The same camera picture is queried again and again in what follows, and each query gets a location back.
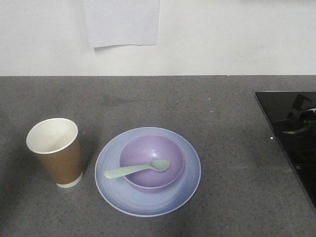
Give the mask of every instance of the blue plate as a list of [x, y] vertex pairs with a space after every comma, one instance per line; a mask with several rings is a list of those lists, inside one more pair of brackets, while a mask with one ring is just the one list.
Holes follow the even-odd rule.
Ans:
[[[131, 187], [123, 178], [107, 179], [104, 170], [119, 167], [122, 149], [133, 139], [157, 134], [169, 138], [181, 149], [185, 168], [166, 190], [148, 194]], [[183, 206], [195, 193], [201, 177], [201, 164], [191, 144], [180, 135], [158, 127], [140, 127], [113, 138], [101, 151], [95, 165], [95, 182], [102, 197], [114, 208], [128, 215], [155, 217]]]

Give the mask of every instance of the spoon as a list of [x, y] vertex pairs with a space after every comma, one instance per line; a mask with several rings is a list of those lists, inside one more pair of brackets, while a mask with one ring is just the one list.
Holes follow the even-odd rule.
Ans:
[[104, 176], [109, 179], [119, 178], [128, 174], [132, 174], [145, 169], [153, 169], [158, 172], [167, 170], [170, 167], [170, 162], [166, 159], [155, 159], [149, 164], [140, 164], [125, 166], [104, 171]]

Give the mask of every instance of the white paper sheet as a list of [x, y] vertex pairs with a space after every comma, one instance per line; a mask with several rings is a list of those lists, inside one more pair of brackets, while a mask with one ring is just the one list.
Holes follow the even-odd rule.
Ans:
[[91, 47], [156, 45], [159, 0], [83, 0]]

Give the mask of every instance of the brown paper cup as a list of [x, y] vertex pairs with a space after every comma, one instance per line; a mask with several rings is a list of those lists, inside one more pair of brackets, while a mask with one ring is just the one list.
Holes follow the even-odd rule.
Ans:
[[61, 188], [76, 185], [82, 178], [78, 128], [66, 118], [51, 118], [36, 124], [26, 138], [28, 148]]

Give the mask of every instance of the bowl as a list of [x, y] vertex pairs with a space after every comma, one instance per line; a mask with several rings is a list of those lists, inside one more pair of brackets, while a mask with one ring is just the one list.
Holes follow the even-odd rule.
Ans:
[[129, 142], [119, 157], [120, 167], [150, 163], [154, 159], [167, 159], [170, 167], [157, 172], [142, 170], [125, 176], [128, 183], [137, 190], [147, 193], [166, 189], [181, 175], [185, 160], [180, 148], [170, 139], [161, 135], [149, 134]]

